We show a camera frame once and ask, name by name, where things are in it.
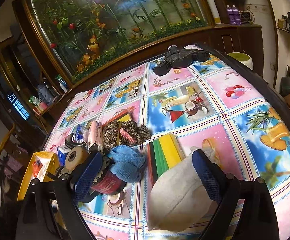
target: aquarium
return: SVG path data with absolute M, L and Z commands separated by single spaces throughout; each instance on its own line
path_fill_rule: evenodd
M 206 26 L 200 0 L 26 0 L 64 72 L 76 82 L 152 41 Z

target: shelf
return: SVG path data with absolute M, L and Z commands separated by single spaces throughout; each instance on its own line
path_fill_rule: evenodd
M 289 33 L 290 34 L 290 32 L 288 31 L 288 30 L 285 30 L 285 29 L 281 29 L 281 28 L 278 28 L 278 27 L 276 27 L 278 30 L 281 30 L 281 31 L 283 31 L 283 32 L 286 32 L 286 33 Z

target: yellow bag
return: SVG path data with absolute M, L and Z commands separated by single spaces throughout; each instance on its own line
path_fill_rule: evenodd
M 33 176 L 33 167 L 32 164 L 36 160 L 40 160 L 42 164 L 47 165 L 47 169 L 45 171 L 45 174 L 43 174 L 43 181 L 52 181 L 46 174 L 47 172 L 50 172 L 51 174 L 55 174 L 56 169 L 60 166 L 60 163 L 58 161 L 58 156 L 53 152 L 36 152 L 32 155 L 29 164 L 27 166 L 25 175 L 23 177 L 20 190 L 18 192 L 17 200 L 23 200 L 27 191 L 27 188 L 29 186 L 29 183 L 32 179 L 34 179 Z

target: blue knitted glove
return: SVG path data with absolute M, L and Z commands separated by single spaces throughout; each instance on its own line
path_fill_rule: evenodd
M 110 151 L 110 155 L 115 162 L 109 170 L 119 179 L 133 183 L 141 180 L 141 168 L 146 156 L 126 145 L 119 145 Z

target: black drone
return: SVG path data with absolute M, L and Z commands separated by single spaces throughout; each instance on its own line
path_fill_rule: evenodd
M 209 52 L 197 49 L 178 49 L 176 45 L 169 46 L 169 53 L 165 58 L 153 68 L 153 72 L 158 76 L 166 75 L 171 68 L 186 68 L 193 61 L 204 62 L 209 59 Z

